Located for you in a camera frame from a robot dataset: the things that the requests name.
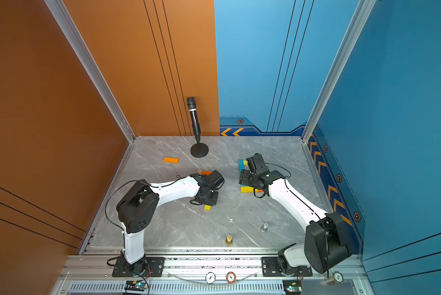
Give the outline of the teal block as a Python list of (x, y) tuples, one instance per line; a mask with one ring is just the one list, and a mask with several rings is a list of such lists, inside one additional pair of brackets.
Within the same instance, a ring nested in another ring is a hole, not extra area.
[(244, 165), (243, 161), (244, 161), (244, 159), (238, 160), (239, 172), (241, 172), (243, 169), (245, 169), (245, 165)]

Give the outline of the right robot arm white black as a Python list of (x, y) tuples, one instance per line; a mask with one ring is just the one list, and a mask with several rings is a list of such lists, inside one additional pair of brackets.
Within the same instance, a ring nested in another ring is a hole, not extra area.
[(305, 231), (303, 245), (289, 245), (278, 252), (282, 274), (294, 275), (303, 266), (324, 274), (353, 254), (353, 240), (342, 216), (317, 207), (294, 189), (281, 173), (259, 174), (243, 169), (239, 183), (259, 189), (280, 203)]

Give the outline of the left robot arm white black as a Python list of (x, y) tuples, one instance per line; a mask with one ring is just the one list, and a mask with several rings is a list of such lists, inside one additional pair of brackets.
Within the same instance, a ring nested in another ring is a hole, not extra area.
[(224, 183), (224, 177), (216, 170), (208, 175), (194, 173), (168, 183), (136, 180), (116, 206), (124, 241), (120, 263), (130, 271), (129, 275), (147, 275), (145, 229), (158, 207), (183, 198), (189, 198), (194, 205), (214, 206)]

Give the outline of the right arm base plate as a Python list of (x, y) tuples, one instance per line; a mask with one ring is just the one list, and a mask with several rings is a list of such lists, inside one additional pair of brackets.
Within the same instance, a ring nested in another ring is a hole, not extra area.
[(264, 277), (312, 277), (310, 266), (290, 266), (285, 259), (266, 256), (261, 258), (262, 274)]

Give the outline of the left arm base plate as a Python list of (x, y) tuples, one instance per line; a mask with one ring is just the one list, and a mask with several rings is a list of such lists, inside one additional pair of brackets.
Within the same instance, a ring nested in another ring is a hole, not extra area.
[(134, 264), (129, 264), (124, 256), (119, 256), (113, 266), (112, 277), (158, 278), (162, 276), (164, 266), (164, 257), (145, 257)]

